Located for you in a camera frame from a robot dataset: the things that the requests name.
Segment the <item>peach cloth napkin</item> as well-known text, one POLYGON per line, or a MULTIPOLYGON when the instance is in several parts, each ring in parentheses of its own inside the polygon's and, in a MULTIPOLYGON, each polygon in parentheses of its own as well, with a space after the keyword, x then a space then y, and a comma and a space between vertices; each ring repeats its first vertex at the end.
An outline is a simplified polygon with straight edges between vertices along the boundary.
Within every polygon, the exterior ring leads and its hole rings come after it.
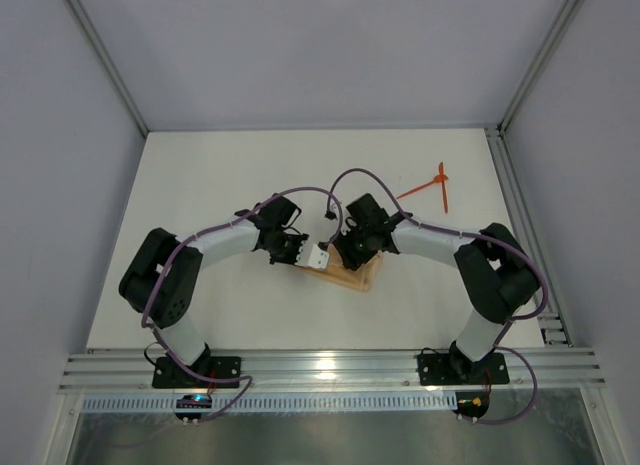
POLYGON ((301 267, 301 270, 316 278, 345 288, 359 292, 367 292, 370 290, 383 263, 383 255, 381 252, 378 252, 357 270, 344 268, 342 259, 333 246, 329 247, 328 253, 329 261, 324 270, 311 267, 301 267))

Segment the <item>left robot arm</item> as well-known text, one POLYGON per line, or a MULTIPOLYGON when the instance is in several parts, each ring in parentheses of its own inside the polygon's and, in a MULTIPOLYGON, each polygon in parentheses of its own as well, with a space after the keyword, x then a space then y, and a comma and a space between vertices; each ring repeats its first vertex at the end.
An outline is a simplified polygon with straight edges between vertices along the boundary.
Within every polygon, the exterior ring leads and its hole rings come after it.
POLYGON ((277 197, 255 213, 240 210, 226 223, 185 237, 163 228, 147 234, 118 292, 142 315, 142 324, 158 334, 165 349, 155 365, 154 387, 239 386, 240 365, 217 371, 218 360, 188 314, 199 274, 222 260, 255 251, 267 252, 271 264, 296 264, 308 240, 292 229, 300 214, 299 206, 277 197))

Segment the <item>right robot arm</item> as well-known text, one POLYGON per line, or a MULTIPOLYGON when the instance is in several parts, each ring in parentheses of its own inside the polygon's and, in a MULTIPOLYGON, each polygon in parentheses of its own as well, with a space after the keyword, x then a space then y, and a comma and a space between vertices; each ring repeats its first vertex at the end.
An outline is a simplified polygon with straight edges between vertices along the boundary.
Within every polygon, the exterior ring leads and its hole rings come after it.
POLYGON ((547 285, 508 228, 479 231, 429 224, 414 215, 389 214, 370 194, 347 206, 347 228, 334 241, 342 264, 356 271, 376 254, 419 256, 455 268, 472 312, 451 343, 447 368, 461 382, 480 377, 518 310, 547 285))

